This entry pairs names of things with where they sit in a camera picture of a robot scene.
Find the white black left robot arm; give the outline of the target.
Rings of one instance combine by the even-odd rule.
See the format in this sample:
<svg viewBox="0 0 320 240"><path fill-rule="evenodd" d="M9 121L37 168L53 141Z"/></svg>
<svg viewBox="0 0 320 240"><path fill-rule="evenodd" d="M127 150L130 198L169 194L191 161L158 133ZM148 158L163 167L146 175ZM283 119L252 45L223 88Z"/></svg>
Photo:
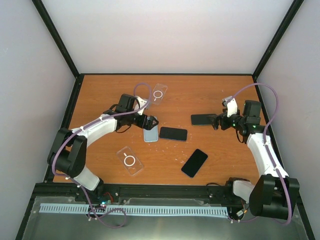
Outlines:
<svg viewBox="0 0 320 240"><path fill-rule="evenodd" d="M154 116L144 114L150 100L137 95L122 94L95 120L74 129L60 128L56 134L47 162L55 176L64 176L78 187L86 189L92 201L104 195L104 181L86 166L87 148L103 136L117 132L123 126L151 130L158 125Z"/></svg>

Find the blue phone black screen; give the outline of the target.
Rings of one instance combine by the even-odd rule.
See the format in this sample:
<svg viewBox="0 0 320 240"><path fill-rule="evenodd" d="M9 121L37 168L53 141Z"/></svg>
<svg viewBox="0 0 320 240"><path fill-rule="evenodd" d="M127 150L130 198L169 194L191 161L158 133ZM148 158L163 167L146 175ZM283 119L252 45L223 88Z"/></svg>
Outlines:
<svg viewBox="0 0 320 240"><path fill-rule="evenodd" d="M161 127L159 132L160 139L186 141L188 137L188 131L181 128L173 127Z"/></svg>

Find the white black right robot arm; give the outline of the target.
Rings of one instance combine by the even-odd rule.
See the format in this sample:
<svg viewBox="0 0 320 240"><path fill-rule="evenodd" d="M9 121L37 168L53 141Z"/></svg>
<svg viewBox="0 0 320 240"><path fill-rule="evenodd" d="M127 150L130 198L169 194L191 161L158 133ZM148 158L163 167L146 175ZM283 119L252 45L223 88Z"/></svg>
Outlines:
<svg viewBox="0 0 320 240"><path fill-rule="evenodd" d="M243 111L240 111L236 100L230 96L222 100L222 105L222 113L208 117L213 129L235 129L249 148L259 174L256 184L242 178L230 178L232 193L248 204L254 216L289 221L300 185L281 166L267 127L260 124L262 104L246 100Z"/></svg>

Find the dark teal phone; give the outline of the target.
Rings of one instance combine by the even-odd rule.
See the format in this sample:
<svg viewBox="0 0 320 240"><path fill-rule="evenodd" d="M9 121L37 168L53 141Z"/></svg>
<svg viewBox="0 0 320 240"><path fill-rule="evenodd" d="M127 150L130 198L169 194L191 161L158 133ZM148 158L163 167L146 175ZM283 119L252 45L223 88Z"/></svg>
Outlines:
<svg viewBox="0 0 320 240"><path fill-rule="evenodd" d="M192 114L190 116L192 126L211 126L212 121L209 121L207 116L211 114Z"/></svg>

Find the light blue phone case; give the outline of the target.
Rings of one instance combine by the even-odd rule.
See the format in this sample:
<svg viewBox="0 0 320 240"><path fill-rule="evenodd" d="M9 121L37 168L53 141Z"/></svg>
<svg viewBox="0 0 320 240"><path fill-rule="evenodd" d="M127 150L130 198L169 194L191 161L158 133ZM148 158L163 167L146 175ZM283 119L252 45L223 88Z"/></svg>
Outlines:
<svg viewBox="0 0 320 240"><path fill-rule="evenodd" d="M143 129L143 140L146 143L151 143L151 142L157 142L159 139L158 136L158 125L155 125L155 127L151 130L145 130Z"/></svg>

